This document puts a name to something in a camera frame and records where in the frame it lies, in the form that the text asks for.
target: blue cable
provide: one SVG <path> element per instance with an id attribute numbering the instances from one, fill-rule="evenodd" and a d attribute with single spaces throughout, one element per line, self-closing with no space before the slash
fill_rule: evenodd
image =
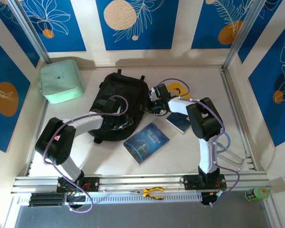
<path id="1" fill-rule="evenodd" d="M 230 146 L 230 144 L 231 144 L 231 140 L 230 140 L 230 137 L 229 137 L 229 135 L 227 134 L 227 132 L 224 132 L 224 134 L 226 135 L 226 137 L 227 137 L 227 139 L 228 139 L 228 144 L 227 144 L 227 146 L 224 148 L 224 149 L 222 149 L 222 150 L 220 150 L 220 151 L 217 151 L 218 153 L 222 153 L 222 152 L 225 152 L 228 148 L 229 148 L 229 146 Z"/>

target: pliers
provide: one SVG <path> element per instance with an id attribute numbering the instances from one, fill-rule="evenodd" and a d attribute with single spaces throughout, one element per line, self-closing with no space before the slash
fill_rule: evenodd
<path id="1" fill-rule="evenodd" d="M 149 192 L 152 192 L 152 191 L 164 191 L 164 189 L 161 187 L 155 187 L 155 188 L 151 188 L 151 189 L 135 190 L 135 191 L 130 191 L 130 192 L 135 193 L 135 194 L 142 194 L 142 196 L 144 196 L 144 197 L 151 197 L 151 198 L 156 199 L 156 200 L 162 200 L 165 198 L 164 196 L 151 195 Z"/>

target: beige circle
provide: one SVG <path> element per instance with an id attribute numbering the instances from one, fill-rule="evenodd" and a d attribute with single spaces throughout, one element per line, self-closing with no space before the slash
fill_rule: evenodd
<path id="1" fill-rule="evenodd" d="M 8 0 L 0 0 L 0 2 L 2 2 L 3 4 L 8 4 Z"/>
<path id="2" fill-rule="evenodd" d="M 214 2 L 216 2 L 216 0 L 206 0 L 206 3 L 207 3 L 208 5 L 213 4 Z"/>
<path id="3" fill-rule="evenodd" d="M 104 20 L 114 30 L 124 30 L 136 22 L 136 13 L 130 3 L 114 0 L 104 10 Z"/>
<path id="4" fill-rule="evenodd" d="M 138 40 L 138 36 L 132 36 L 132 40 L 137 41 Z"/>

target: black backpack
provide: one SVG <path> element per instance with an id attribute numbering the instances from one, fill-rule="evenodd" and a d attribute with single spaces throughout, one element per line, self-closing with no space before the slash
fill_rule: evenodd
<path id="1" fill-rule="evenodd" d="M 137 128 L 144 112 L 142 107 L 147 103 L 149 98 L 148 85 L 141 79 L 127 77 L 121 74 L 119 69 L 117 73 L 111 73 L 99 86 L 99 92 L 90 109 L 92 112 L 105 112 L 106 101 L 113 95 L 123 96 L 129 104 L 128 110 L 121 116 L 104 115 L 103 123 L 99 129 L 91 130 L 89 133 L 95 137 L 95 143 L 102 141 L 120 141 L 128 138 Z M 122 103 L 121 110 L 125 110 L 125 101 L 118 99 Z M 128 120 L 131 125 L 122 127 L 122 123 Z"/>

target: white table surface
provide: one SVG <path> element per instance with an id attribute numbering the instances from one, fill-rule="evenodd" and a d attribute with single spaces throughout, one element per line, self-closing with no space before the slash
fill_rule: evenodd
<path id="1" fill-rule="evenodd" d="M 86 86 L 83 97 L 66 101 L 60 104 L 49 104 L 43 127 L 50 118 L 71 119 L 86 114 L 98 93 L 99 85 L 104 78 L 117 72 L 117 68 L 95 68 L 82 70 L 81 74 Z M 223 119 L 226 131 L 231 138 L 230 150 L 238 156 L 245 155 L 245 149 L 240 139 L 235 120 L 228 103 L 224 86 L 218 68 L 195 67 L 131 67 L 123 68 L 122 74 L 135 78 L 145 75 L 145 81 L 149 88 L 156 86 L 160 81 L 175 77 L 185 81 L 190 87 L 192 98 L 202 99 L 209 97 Z M 143 164 L 138 165 L 128 151 L 123 147 L 124 141 L 93 143 L 93 137 L 85 133 L 75 138 L 71 157 L 86 175 L 124 175 L 124 174 L 168 174 L 196 172 L 200 162 L 200 146 L 198 138 L 189 129 L 182 134 L 168 123 L 165 117 L 156 117 L 153 114 L 145 114 L 135 132 L 140 131 L 149 123 L 155 123 L 170 138 L 170 141 L 156 151 Z M 221 136 L 219 142 L 227 145 L 227 138 Z M 218 158 L 221 166 L 237 169 L 237 166 L 229 164 Z M 248 165 L 244 162 L 241 171 L 248 171 Z M 30 174 L 33 176 L 57 176 L 57 172 L 51 166 L 42 162 L 39 153 L 35 153 Z"/>

